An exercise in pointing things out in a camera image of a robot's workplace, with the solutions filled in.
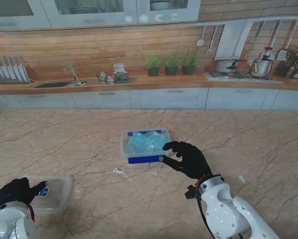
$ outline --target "kitchen counter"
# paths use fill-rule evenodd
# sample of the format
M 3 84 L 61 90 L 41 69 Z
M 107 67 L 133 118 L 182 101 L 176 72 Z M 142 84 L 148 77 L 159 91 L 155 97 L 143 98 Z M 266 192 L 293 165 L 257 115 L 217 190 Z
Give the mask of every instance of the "kitchen counter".
M 176 76 L 158 75 L 150 77 L 147 75 L 131 77 L 131 80 L 122 84 L 104 85 L 97 78 L 81 79 L 87 80 L 85 86 L 58 87 L 58 88 L 33 88 L 38 82 L 31 84 L 0 84 L 0 95 L 5 94 L 45 94 L 45 93 L 67 93 L 67 92 L 94 92 L 94 91 L 117 91 L 137 89 L 165 89 L 165 88 L 260 88 L 260 89 L 284 89 L 298 90 L 298 79 L 274 77 L 284 84 L 270 84 L 258 82 L 228 82 L 208 81 L 203 74 Z
M 155 126 L 203 150 L 212 172 L 280 238 L 298 238 L 297 112 L 5 111 L 0 188 L 25 175 L 74 176 L 65 213 L 36 219 L 39 239 L 211 238 L 196 201 L 184 196 L 196 180 L 160 162 L 130 165 L 122 156 L 122 130 Z

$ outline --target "gas stove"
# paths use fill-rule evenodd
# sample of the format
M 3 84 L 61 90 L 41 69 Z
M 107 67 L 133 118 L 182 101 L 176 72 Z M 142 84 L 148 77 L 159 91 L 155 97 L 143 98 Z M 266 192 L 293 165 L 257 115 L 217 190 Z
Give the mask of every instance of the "gas stove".
M 277 83 L 283 84 L 282 81 L 277 81 L 272 76 L 252 76 L 248 73 L 243 72 L 232 72 L 232 73 L 225 73 L 225 72 L 206 72 L 204 73 L 205 77 L 209 81 L 249 81 L 249 82 L 264 82 L 264 83 Z

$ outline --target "wooden backsplash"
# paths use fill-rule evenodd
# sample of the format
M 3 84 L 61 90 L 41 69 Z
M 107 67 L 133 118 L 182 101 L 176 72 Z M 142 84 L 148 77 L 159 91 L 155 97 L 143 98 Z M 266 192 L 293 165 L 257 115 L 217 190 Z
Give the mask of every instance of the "wooden backsplash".
M 228 19 L 258 16 L 298 15 L 298 0 L 202 0 L 200 21 L 222 21 Z M 272 40 L 276 22 L 266 23 L 255 44 L 255 34 L 260 24 L 255 23 L 244 47 L 243 57 L 252 59 Z M 292 28 L 292 22 L 284 22 L 274 45 L 274 50 L 285 47 Z M 214 70 L 214 56 L 223 26 L 217 30 L 213 54 L 205 51 L 210 44 L 213 27 L 207 27 L 201 47 L 197 47 L 200 57 L 198 71 Z M 131 75 L 145 74 L 144 55 L 167 56 L 170 52 L 186 54 L 196 48 L 202 28 L 164 28 L 153 30 L 108 31 L 97 33 L 67 34 L 65 30 L 45 34 L 0 35 L 0 55 L 20 56 L 28 74 L 35 80 L 69 79 L 63 68 L 72 61 L 80 78 L 94 77 L 100 71 L 113 72 L 114 63 L 123 63 Z M 298 29 L 291 42 L 298 46 Z
M 206 54 L 214 28 L 206 28 L 197 68 L 207 70 L 213 61 L 223 27 L 217 29 L 214 53 Z M 75 35 L 30 35 L 0 37 L 0 55 L 20 56 L 28 74 L 35 80 L 67 79 L 63 68 L 72 61 L 81 78 L 94 77 L 100 71 L 113 72 L 114 63 L 123 63 L 130 74 L 145 74 L 144 55 L 167 56 L 187 53 L 196 47 L 202 28 L 155 29 L 147 31 L 101 32 Z

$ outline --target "drawer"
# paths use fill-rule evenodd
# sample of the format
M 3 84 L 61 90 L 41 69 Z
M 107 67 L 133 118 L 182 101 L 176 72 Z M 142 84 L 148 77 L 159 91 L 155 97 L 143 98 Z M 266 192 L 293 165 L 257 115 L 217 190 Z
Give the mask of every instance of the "drawer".
M 139 96 L 139 91 L 72 93 L 78 109 L 139 109 L 137 95 Z
M 76 109 L 70 93 L 5 95 L 13 109 Z
M 206 110 L 269 110 L 279 90 L 210 88 Z
M 281 90 L 272 105 L 272 110 L 298 110 L 298 91 Z
M 205 109 L 208 88 L 140 90 L 141 109 Z

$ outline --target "black glove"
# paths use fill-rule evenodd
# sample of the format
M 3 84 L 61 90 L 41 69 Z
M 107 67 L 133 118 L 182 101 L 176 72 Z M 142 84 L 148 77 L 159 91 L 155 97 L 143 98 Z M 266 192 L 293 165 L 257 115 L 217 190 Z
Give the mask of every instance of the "black glove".
M 174 170 L 184 173 L 189 178 L 200 179 L 202 176 L 212 175 L 207 161 L 196 146 L 186 142 L 173 141 L 166 143 L 162 149 L 172 149 L 173 152 L 177 152 L 178 158 L 182 157 L 182 161 L 179 162 L 167 156 L 163 156 L 160 161 Z
M 0 189 L 0 205 L 14 201 L 19 201 L 28 205 L 46 186 L 47 181 L 43 181 L 30 188 L 27 178 L 14 179 Z

